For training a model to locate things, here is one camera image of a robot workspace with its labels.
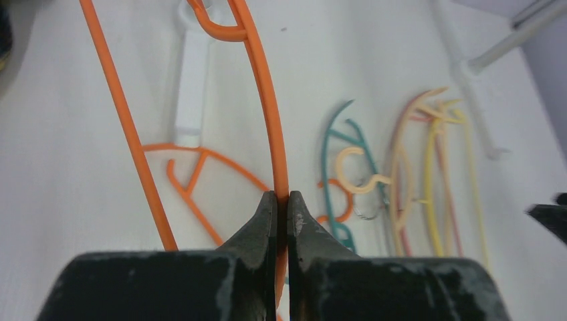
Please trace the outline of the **teal hanger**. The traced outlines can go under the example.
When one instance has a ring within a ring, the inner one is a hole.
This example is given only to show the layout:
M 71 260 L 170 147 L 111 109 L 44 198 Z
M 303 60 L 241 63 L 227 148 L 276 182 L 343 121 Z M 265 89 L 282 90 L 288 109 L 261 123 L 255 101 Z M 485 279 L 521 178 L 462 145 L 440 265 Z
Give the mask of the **teal hanger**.
M 344 142 L 350 143 L 355 147 L 360 147 L 363 150 L 363 155 L 366 159 L 366 163 L 369 166 L 372 174 L 379 174 L 378 166 L 372 153 L 369 148 L 369 144 L 361 127 L 351 118 L 345 119 L 345 123 L 347 123 L 355 132 L 355 136 L 349 136 L 339 130 L 335 130 L 333 128 L 337 119 L 339 119 L 341 113 L 345 111 L 349 106 L 354 103 L 354 100 L 348 100 L 339 106 L 331 115 L 330 120 L 328 121 L 327 125 L 324 129 L 321 151 L 320 151 L 320 173 L 322 180 L 320 181 L 320 187 L 323 190 L 324 195 L 324 209 L 325 214 L 318 219 L 320 224 L 323 222 L 327 222 L 330 226 L 330 233 L 331 235 L 344 247 L 356 253 L 356 246 L 354 242 L 354 236 L 351 230 L 344 224 L 344 220 L 339 222 L 339 216 L 335 215 L 332 199 L 331 199 L 331 192 L 330 186 L 331 184 L 331 177 L 330 177 L 330 141 L 332 138 L 336 138 L 342 140 Z

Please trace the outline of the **orange hanger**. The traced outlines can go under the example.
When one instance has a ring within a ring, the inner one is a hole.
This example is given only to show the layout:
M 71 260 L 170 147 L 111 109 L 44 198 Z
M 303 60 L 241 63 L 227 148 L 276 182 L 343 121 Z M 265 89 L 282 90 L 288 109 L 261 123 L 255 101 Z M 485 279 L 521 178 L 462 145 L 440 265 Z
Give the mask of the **orange hanger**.
M 206 218 L 203 212 L 199 209 L 195 201 L 192 199 L 192 193 L 197 186 L 199 178 L 201 176 L 202 170 L 205 166 L 205 163 L 208 159 L 214 159 L 219 161 L 221 164 L 227 166 L 231 170 L 235 171 L 236 173 L 240 174 L 243 178 L 248 180 L 254 187 L 258 190 L 265 192 L 269 191 L 269 187 L 258 179 L 252 172 L 247 170 L 245 167 L 241 166 L 234 160 L 226 157 L 225 155 L 211 150 L 210 148 L 205 147 L 184 147 L 184 146 L 177 146 L 173 143 L 159 143 L 159 144 L 147 144 L 143 146 L 144 151 L 146 152 L 153 152 L 153 151 L 166 151 L 166 150 L 184 150 L 184 151 L 191 151 L 196 152 L 199 154 L 198 160 L 196 165 L 194 166 L 193 172 L 191 173 L 190 179 L 187 184 L 182 184 L 175 175 L 175 161 L 173 159 L 168 160 L 166 165 L 166 175 L 170 184 L 175 188 L 176 192 L 179 194 L 181 199 L 185 202 L 189 210 L 193 213 L 193 215 L 197 218 L 198 222 L 201 224 L 201 227 L 204 228 L 208 236 L 213 240 L 215 245 L 220 246 L 224 244 L 223 238 L 217 233 L 216 229 L 211 225 L 210 221 Z M 321 215 L 316 218 L 317 222 L 323 224 L 325 222 L 328 223 L 330 226 L 335 226 L 340 233 L 344 233 L 345 237 L 340 239 L 340 243 L 347 247 L 351 251 L 355 251 L 355 244 L 352 232 L 349 228 L 344 224 L 344 222 L 351 217 L 354 211 L 354 195 L 347 191 L 344 188 L 340 181 L 337 179 L 328 179 L 326 182 L 319 182 L 319 188 L 334 185 L 338 187 L 344 194 L 346 198 L 346 208 L 343 214 L 334 218 L 333 221 L 330 220 L 330 211 L 327 211 L 327 214 Z
M 81 1 L 80 5 L 160 240 L 166 250 L 176 250 L 177 244 L 142 150 L 142 145 L 110 50 L 108 49 L 108 44 L 104 37 L 98 16 L 96 15 L 96 10 L 91 1 Z M 245 45 L 265 118 L 277 204 L 280 209 L 283 209 L 290 193 L 284 136 L 271 74 L 249 8 L 245 1 L 230 1 L 229 6 L 236 24 L 234 26 L 223 26 L 211 20 L 202 1 L 188 1 L 188 5 L 194 12 L 199 25 L 211 37 L 221 41 L 242 42 Z

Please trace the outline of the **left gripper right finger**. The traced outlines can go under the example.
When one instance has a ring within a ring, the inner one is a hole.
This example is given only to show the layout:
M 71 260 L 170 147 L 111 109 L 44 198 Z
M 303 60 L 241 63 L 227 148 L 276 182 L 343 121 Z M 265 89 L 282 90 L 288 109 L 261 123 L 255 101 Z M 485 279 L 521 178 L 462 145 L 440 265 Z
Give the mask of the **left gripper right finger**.
M 508 320 L 499 290 L 476 261 L 360 257 L 288 201 L 292 320 Z

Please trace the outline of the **peach beige hanger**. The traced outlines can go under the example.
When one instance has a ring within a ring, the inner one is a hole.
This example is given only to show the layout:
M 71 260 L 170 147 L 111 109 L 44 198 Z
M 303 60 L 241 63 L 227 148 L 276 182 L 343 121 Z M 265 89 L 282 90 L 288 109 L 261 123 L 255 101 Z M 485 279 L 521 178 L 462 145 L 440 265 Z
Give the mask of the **peach beige hanger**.
M 432 107 L 428 106 L 426 100 L 446 92 L 447 86 L 428 90 L 413 98 L 401 112 L 396 127 L 393 130 L 390 141 L 390 171 L 387 175 L 374 173 L 367 182 L 361 186 L 352 184 L 344 173 L 344 160 L 350 155 L 364 155 L 364 143 L 355 144 L 341 150 L 334 163 L 336 179 L 341 187 L 353 195 L 367 194 L 374 189 L 385 189 L 388 187 L 389 204 L 385 205 L 390 217 L 391 235 L 394 243 L 394 253 L 396 256 L 407 256 L 407 239 L 403 236 L 407 225 L 408 214 L 413 206 L 414 179 L 407 152 L 403 146 L 403 132 L 410 117 L 414 112 L 419 111 L 432 118 L 445 120 L 446 117 Z

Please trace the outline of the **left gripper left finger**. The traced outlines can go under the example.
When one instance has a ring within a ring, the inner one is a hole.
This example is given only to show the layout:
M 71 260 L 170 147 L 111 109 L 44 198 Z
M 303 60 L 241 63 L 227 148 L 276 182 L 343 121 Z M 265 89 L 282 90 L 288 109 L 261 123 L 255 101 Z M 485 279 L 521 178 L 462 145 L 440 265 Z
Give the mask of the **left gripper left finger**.
M 76 256 L 39 320 L 275 320 L 277 199 L 214 250 L 111 251 Z

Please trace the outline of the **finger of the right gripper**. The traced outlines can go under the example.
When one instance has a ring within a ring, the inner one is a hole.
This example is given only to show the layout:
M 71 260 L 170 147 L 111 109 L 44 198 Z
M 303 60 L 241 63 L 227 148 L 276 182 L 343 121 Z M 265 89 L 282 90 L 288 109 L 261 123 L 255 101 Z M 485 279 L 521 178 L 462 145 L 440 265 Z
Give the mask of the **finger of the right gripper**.
M 527 214 L 566 245 L 566 193 L 558 193 L 554 204 L 533 205 Z

